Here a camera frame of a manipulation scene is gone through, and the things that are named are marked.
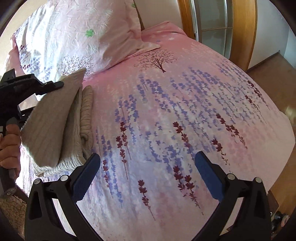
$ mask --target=bed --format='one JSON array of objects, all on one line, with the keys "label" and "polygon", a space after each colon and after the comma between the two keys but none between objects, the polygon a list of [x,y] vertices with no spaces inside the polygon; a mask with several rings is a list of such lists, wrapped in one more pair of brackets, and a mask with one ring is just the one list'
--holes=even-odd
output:
[{"label": "bed", "polygon": [[[93,152],[102,164],[78,206],[104,240],[191,240],[218,204],[195,153],[240,179],[261,177],[269,190],[295,138],[289,119],[246,73],[188,37],[188,1],[164,1],[167,13],[135,3],[142,40],[160,48],[84,80],[94,91]],[[36,176],[29,159],[21,165],[17,184],[28,194]]]}]

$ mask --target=headboard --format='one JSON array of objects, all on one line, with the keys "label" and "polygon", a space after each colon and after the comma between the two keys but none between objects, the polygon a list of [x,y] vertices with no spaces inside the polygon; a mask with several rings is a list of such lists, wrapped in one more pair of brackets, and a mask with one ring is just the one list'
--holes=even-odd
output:
[{"label": "headboard", "polygon": [[[134,0],[142,30],[171,21],[195,39],[190,0]],[[47,0],[0,0],[0,68],[11,50],[10,38],[22,23]]]}]

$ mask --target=metal bolt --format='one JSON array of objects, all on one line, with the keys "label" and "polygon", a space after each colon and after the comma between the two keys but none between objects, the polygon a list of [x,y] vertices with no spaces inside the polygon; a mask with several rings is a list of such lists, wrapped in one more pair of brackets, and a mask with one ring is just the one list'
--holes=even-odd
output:
[{"label": "metal bolt", "polygon": [[262,182],[262,179],[259,178],[259,177],[256,177],[255,180],[256,180],[257,183],[261,183]]},{"label": "metal bolt", "polygon": [[39,178],[37,178],[37,179],[34,180],[34,184],[39,184],[39,183],[40,183],[40,179]]},{"label": "metal bolt", "polygon": [[229,174],[227,175],[227,178],[228,178],[229,180],[234,180],[234,179],[235,179],[235,175],[233,175],[232,173],[229,173]]},{"label": "metal bolt", "polygon": [[67,180],[68,180],[68,176],[67,175],[61,176],[61,181],[62,182],[67,181]]}]

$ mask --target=glass pane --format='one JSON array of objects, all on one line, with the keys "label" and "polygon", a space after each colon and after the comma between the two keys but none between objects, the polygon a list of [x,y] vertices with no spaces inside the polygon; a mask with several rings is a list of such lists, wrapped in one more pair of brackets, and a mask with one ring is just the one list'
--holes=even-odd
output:
[{"label": "glass pane", "polygon": [[225,0],[198,0],[202,30],[226,27]]},{"label": "glass pane", "polygon": [[233,5],[232,0],[225,0],[227,5],[227,27],[233,27]]},{"label": "glass pane", "polygon": [[230,58],[231,44],[232,44],[233,29],[226,29],[226,43],[225,43],[225,58]]},{"label": "glass pane", "polygon": [[216,29],[202,32],[202,43],[221,55],[225,51],[226,29]]}]

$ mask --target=human hand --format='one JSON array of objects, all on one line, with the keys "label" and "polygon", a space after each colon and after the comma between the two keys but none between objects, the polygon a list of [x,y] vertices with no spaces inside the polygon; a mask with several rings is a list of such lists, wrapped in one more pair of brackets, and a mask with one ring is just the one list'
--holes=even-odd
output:
[{"label": "human hand", "polygon": [[18,125],[6,126],[6,136],[0,137],[0,166],[15,170],[15,179],[20,175],[20,129]]}]

